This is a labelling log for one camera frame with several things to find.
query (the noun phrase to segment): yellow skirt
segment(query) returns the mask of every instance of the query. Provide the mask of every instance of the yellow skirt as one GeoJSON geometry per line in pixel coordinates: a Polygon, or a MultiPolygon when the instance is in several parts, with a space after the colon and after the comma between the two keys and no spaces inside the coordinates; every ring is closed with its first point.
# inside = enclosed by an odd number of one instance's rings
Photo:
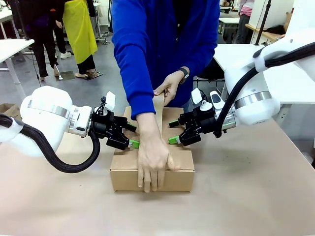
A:
{"type": "Polygon", "coordinates": [[[64,5],[63,24],[77,64],[97,51],[86,0],[67,1],[64,5]]]}

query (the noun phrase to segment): wristwatch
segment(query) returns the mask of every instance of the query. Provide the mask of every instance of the wristwatch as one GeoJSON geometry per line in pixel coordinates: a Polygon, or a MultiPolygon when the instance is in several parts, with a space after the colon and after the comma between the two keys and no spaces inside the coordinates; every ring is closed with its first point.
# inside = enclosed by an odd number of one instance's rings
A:
{"type": "Polygon", "coordinates": [[[179,70],[184,73],[184,77],[183,77],[182,80],[179,82],[179,83],[182,85],[183,83],[185,83],[186,79],[189,77],[189,73],[188,73],[188,71],[187,71],[186,69],[184,69],[184,68],[180,68],[179,70]]]}

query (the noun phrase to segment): person's left hand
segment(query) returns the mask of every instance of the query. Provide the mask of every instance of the person's left hand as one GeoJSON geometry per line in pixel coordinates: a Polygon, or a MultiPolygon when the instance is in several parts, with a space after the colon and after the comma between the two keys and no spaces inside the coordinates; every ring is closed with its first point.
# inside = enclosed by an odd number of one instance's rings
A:
{"type": "Polygon", "coordinates": [[[165,78],[163,84],[154,90],[154,95],[160,95],[162,92],[164,92],[164,106],[167,106],[167,104],[174,99],[178,84],[183,79],[183,77],[183,71],[175,71],[174,73],[168,75],[165,78]]]}
{"type": "Polygon", "coordinates": [[[59,27],[59,28],[63,28],[63,24],[61,23],[61,22],[59,22],[59,21],[56,21],[56,24],[57,24],[57,26],[59,27]]]}

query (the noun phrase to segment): blue jacket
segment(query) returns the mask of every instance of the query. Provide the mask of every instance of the blue jacket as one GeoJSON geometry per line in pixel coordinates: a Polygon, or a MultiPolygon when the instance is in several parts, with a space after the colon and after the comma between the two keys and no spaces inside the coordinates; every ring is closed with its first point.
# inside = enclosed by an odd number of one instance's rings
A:
{"type": "Polygon", "coordinates": [[[172,0],[114,0],[114,56],[120,68],[131,118],[155,112],[153,90],[182,66],[190,77],[178,86],[170,107],[190,98],[193,77],[209,64],[217,46],[219,0],[193,0],[189,19],[177,37],[172,0]]]}

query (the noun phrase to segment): hand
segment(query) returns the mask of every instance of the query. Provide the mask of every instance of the hand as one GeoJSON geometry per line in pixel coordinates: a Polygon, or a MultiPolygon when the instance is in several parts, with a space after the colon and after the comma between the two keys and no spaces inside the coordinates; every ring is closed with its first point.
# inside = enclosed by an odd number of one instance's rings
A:
{"type": "Polygon", "coordinates": [[[59,22],[59,21],[56,21],[56,24],[57,24],[57,26],[59,27],[59,28],[63,28],[63,24],[61,23],[61,22],[59,22]]]}
{"type": "Polygon", "coordinates": [[[150,192],[150,184],[155,192],[164,183],[166,164],[171,170],[179,170],[175,166],[165,141],[158,129],[157,120],[153,113],[143,113],[136,117],[140,130],[140,147],[138,153],[138,186],[150,192]]]}
{"type": "Polygon", "coordinates": [[[161,84],[156,90],[154,90],[154,95],[160,95],[164,92],[164,106],[167,106],[170,101],[172,101],[176,95],[177,87],[179,82],[183,79],[184,73],[181,70],[175,71],[174,73],[168,75],[163,84],[161,84]]]}

